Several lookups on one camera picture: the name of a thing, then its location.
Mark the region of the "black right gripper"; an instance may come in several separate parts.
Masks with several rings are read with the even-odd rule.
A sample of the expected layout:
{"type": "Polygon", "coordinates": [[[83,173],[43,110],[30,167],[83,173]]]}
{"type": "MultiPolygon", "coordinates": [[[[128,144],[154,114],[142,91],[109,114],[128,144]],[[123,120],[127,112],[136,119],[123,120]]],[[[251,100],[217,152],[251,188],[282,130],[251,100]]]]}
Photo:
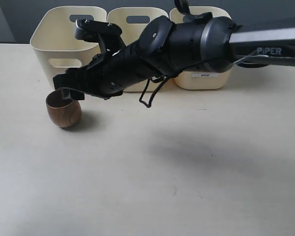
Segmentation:
{"type": "Polygon", "coordinates": [[[112,56],[96,55],[86,66],[70,68],[53,78],[62,99],[84,100],[86,95],[109,99],[152,77],[152,67],[135,48],[123,48],[112,56]]]}

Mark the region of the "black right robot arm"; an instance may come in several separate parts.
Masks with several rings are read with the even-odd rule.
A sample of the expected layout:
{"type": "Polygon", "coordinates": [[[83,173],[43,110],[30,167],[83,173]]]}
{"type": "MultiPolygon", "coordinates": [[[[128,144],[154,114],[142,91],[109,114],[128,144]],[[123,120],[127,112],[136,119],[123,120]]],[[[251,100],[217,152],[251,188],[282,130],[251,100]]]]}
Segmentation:
{"type": "Polygon", "coordinates": [[[77,20],[75,38],[98,43],[100,53],[89,64],[56,75],[55,90],[64,99],[91,95],[107,100],[140,82],[156,83],[160,90],[184,71],[295,66],[295,17],[243,26],[210,12],[194,15],[185,0],[175,1],[175,6],[185,23],[159,16],[129,45],[116,24],[77,20]]]}

